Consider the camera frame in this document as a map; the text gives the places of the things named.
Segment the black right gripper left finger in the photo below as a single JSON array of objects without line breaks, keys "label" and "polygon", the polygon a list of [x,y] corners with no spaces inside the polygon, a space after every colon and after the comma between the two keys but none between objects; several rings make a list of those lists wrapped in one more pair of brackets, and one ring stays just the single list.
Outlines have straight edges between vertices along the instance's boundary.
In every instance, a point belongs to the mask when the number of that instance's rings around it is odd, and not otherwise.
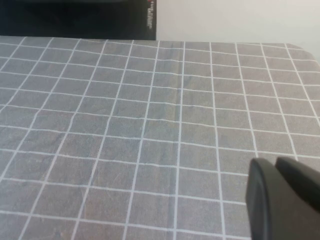
[{"label": "black right gripper left finger", "polygon": [[273,165],[264,158],[250,161],[245,202],[249,219],[250,233],[253,240],[272,238],[271,207],[269,188]]}]

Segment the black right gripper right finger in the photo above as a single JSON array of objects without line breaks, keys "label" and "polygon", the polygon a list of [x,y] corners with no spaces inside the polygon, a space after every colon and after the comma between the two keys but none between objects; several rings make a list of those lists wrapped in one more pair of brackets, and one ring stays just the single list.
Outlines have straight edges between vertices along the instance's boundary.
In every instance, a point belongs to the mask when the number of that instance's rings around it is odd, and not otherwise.
[{"label": "black right gripper right finger", "polygon": [[275,163],[278,179],[269,193],[271,240],[320,238],[320,172],[288,157]]}]

